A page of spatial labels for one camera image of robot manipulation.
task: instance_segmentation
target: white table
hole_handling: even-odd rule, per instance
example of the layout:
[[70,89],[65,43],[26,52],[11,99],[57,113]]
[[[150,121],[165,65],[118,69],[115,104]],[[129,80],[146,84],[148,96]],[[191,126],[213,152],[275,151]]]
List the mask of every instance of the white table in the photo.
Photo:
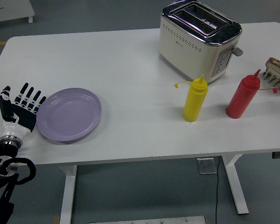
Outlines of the white table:
[[71,87],[88,89],[102,102],[98,126],[65,144],[37,128],[18,156],[54,164],[67,174],[61,223],[70,223],[77,165],[222,155],[239,214],[248,213],[234,163],[241,154],[280,151],[280,94],[259,91],[240,119],[225,114],[240,80],[280,60],[280,24],[243,24],[227,72],[209,85],[199,118],[182,110],[185,77],[158,52],[159,29],[11,38],[0,56],[0,92],[15,98],[25,82],[49,96]]

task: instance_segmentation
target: black cable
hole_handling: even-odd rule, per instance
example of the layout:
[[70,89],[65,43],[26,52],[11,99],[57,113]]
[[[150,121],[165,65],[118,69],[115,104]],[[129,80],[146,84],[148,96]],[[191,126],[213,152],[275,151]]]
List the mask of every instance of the black cable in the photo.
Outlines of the black cable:
[[29,176],[23,178],[22,180],[20,181],[17,181],[15,184],[16,185],[21,185],[21,184],[25,184],[27,183],[28,181],[31,181],[35,175],[36,175],[36,168],[35,168],[35,165],[34,163],[30,160],[30,159],[27,159],[27,158],[11,158],[11,159],[8,159],[8,160],[5,160],[2,165],[0,166],[0,174],[1,173],[5,173],[7,172],[7,167],[9,164],[11,163],[24,163],[24,164],[27,164],[27,166],[29,167],[30,169],[30,174]]
[[215,224],[217,224],[217,210],[218,210],[218,187],[219,187],[219,165],[220,165],[220,156],[219,156],[219,162],[217,166],[217,190],[216,190],[216,221]]

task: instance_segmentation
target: red cap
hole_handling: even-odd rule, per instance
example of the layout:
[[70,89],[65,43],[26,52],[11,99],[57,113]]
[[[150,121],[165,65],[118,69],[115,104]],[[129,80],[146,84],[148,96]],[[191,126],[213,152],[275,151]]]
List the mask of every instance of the red cap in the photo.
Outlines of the red cap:
[[260,73],[260,69],[254,75],[248,75],[243,79],[243,85],[246,88],[258,90],[260,88],[260,79],[257,77]]

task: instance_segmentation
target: cream toaster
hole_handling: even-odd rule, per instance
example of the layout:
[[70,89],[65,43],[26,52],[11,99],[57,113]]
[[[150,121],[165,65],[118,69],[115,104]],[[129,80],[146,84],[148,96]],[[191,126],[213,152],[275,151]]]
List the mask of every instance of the cream toaster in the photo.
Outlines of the cream toaster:
[[181,0],[163,8],[160,54],[191,80],[204,74],[210,83],[226,72],[241,26],[199,1]]

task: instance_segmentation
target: toaster slot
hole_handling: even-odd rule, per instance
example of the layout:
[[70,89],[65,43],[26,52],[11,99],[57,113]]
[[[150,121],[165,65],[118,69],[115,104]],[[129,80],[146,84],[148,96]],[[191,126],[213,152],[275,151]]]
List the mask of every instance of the toaster slot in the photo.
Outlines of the toaster slot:
[[211,25],[205,23],[204,21],[198,19],[194,15],[188,13],[185,10],[181,10],[177,12],[175,15],[177,15],[180,19],[182,19],[185,23],[190,25],[191,27],[202,31],[205,34],[210,34],[213,32],[216,28],[212,27]]
[[196,14],[200,17],[200,19],[205,20],[210,26],[217,28],[221,28],[228,24],[228,21],[220,18],[219,16],[210,13],[209,11],[205,10],[204,8],[199,7],[198,5],[191,5],[187,8],[188,12]]
[[174,12],[174,15],[205,35],[209,35],[229,23],[224,18],[219,17],[198,4],[191,4],[184,7]]

